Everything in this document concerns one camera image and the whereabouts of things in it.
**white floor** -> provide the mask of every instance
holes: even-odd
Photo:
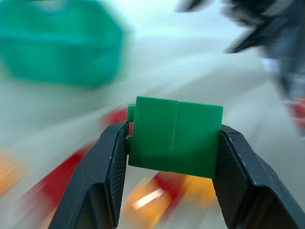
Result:
[[[304,146],[257,52],[223,53],[242,29],[219,14],[220,3],[192,14],[174,13],[174,1],[114,4],[136,31],[120,81],[96,91],[20,83],[6,78],[2,67],[0,144],[27,170],[0,201],[0,228],[11,228],[15,200],[98,137],[99,117],[137,95],[223,105],[223,123],[244,134],[305,209]],[[127,167],[123,196],[154,173]],[[219,206],[205,212],[188,208],[193,210],[187,214],[178,208],[166,228],[225,228]],[[126,228],[123,220],[119,228]]]

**orange object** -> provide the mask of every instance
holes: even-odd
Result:
[[[21,163],[5,153],[0,154],[0,195],[8,191],[21,177]]]
[[[139,183],[129,195],[123,211],[137,228],[153,229],[171,202],[167,192],[152,179]]]
[[[200,199],[200,203],[204,206],[210,205],[216,200],[212,179],[187,176],[184,181],[183,197],[193,200]]]

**green block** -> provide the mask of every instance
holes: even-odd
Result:
[[[137,97],[129,165],[214,178],[223,108]]]
[[[134,116],[129,165],[169,169],[177,109],[178,101],[145,97],[137,97],[135,108],[129,106],[128,120]]]
[[[118,75],[127,26],[105,1],[0,1],[0,57],[21,80],[96,88]]]
[[[223,108],[179,102],[171,171],[214,178]]]

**teal container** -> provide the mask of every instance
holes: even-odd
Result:
[[[69,0],[50,12],[36,2],[0,3],[0,55],[14,76],[98,87],[117,75],[124,30],[105,5]]]

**red object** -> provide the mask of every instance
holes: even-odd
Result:
[[[124,122],[127,120],[127,108],[111,111],[103,119],[107,125]],[[132,126],[133,123],[129,123],[129,135],[132,135]]]
[[[296,100],[293,104],[293,111],[298,118],[305,118],[305,99]]]
[[[37,187],[42,187],[42,193],[50,198],[50,210],[59,205],[74,169],[93,145],[94,143],[89,143],[77,150],[71,157],[61,163],[36,185]]]
[[[165,216],[169,216],[182,198],[184,177],[183,175],[169,172],[158,172],[153,179],[158,183],[160,188],[168,193],[172,200],[165,213]]]

